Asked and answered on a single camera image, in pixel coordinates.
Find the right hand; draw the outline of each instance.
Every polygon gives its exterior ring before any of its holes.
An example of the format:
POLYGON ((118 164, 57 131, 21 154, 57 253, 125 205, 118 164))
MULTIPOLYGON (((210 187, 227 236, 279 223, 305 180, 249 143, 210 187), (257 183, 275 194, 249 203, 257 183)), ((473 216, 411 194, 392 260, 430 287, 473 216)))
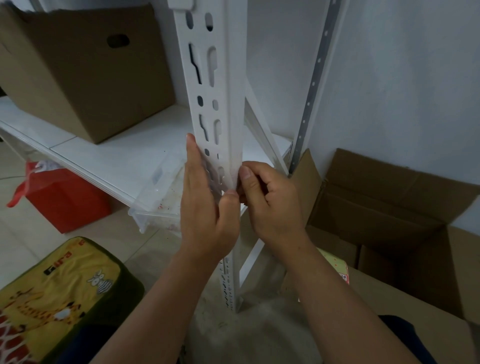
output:
POLYGON ((239 169, 242 193, 253 230, 278 255, 306 235, 297 189, 292 181, 261 162, 244 162, 239 169), (266 185, 264 194, 261 182, 266 185))

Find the perforated metal strip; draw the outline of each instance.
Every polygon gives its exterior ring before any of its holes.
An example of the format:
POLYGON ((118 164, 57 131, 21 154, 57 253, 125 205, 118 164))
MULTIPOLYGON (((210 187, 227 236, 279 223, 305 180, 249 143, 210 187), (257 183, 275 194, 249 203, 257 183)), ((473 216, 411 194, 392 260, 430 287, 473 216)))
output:
POLYGON ((338 17, 338 13, 340 12, 341 3, 342 0, 330 0, 330 4, 328 6, 325 26, 322 33, 322 40, 320 41, 320 46, 318 47, 317 61, 315 62, 315 66, 313 68, 312 79, 310 80, 310 89, 308 91, 307 100, 305 101, 302 119, 300 120, 299 133, 297 136, 295 149, 293 150, 289 173, 293 173, 300 161, 303 141, 305 140, 308 124, 310 123, 310 116, 312 114, 313 102, 317 96, 318 86, 320 85, 320 79, 322 78, 322 72, 324 70, 328 49, 330 48, 330 41, 332 40, 336 19, 338 17))

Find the white slotted steel upright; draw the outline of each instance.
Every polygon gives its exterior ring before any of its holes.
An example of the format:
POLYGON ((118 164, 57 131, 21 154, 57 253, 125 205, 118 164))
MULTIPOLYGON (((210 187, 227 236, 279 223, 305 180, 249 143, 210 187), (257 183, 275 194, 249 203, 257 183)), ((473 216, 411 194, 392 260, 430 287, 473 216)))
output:
MULTIPOLYGON (((242 162, 247 54, 246 0, 168 0, 197 144, 212 190, 236 188, 242 162)), ((225 304, 240 306, 238 244, 219 263, 225 304)))

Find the left hand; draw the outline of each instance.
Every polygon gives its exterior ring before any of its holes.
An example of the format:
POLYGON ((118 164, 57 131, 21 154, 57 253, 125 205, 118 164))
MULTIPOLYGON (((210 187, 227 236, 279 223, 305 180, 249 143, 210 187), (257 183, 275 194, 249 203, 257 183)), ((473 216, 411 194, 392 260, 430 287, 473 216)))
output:
POLYGON ((215 203, 195 137, 187 134, 187 163, 180 206, 180 250, 196 259, 218 263, 232 250, 240 233, 240 200, 228 190, 215 203))

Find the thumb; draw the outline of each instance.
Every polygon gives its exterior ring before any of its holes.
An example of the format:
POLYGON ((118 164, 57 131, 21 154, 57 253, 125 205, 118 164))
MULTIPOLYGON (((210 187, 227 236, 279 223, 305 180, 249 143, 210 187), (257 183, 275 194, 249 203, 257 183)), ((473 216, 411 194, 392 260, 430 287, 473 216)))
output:
POLYGON ((260 186, 257 176, 247 166, 241 166, 239 169, 239 176, 241 185, 247 196, 249 207, 262 208, 262 205, 267 205, 264 193, 260 186))
POLYGON ((236 239, 240 233, 240 199, 237 191, 228 190, 220 198, 218 214, 219 232, 236 239))

